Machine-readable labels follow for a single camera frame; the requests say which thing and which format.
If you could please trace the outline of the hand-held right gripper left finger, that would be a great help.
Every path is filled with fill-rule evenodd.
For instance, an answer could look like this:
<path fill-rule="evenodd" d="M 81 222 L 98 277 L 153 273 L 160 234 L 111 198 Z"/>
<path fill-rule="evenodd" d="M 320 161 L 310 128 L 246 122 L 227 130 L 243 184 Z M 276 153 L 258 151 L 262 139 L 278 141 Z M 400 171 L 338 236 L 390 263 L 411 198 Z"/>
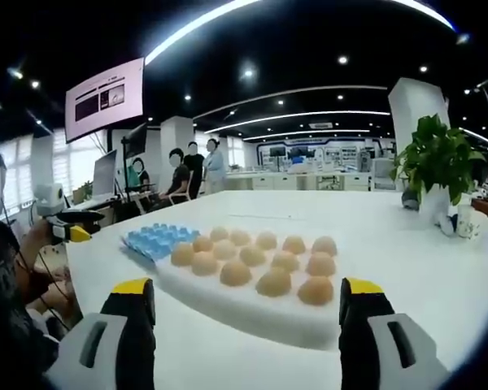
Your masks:
<path fill-rule="evenodd" d="M 44 378 L 51 389 L 153 389 L 154 326 L 153 280 L 118 284 L 59 342 Z"/>

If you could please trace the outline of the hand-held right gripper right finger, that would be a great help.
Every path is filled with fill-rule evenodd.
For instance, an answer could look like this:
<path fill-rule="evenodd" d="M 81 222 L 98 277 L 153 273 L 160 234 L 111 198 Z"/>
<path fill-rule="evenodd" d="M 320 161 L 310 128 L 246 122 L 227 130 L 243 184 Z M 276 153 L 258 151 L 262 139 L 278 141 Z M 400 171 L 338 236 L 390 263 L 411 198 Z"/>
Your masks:
<path fill-rule="evenodd" d="M 449 376 L 432 337 L 371 281 L 342 279 L 339 326 L 342 389 L 438 389 Z"/>

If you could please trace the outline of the person's left hand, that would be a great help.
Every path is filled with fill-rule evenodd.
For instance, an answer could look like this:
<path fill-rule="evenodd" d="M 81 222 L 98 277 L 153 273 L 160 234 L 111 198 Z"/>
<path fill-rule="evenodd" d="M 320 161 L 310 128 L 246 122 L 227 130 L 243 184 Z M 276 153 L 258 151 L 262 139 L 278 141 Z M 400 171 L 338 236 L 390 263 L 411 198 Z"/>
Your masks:
<path fill-rule="evenodd" d="M 32 267 L 40 250 L 52 242 L 52 227 L 46 219 L 40 219 L 32 225 L 21 243 L 21 253 L 26 263 Z"/>

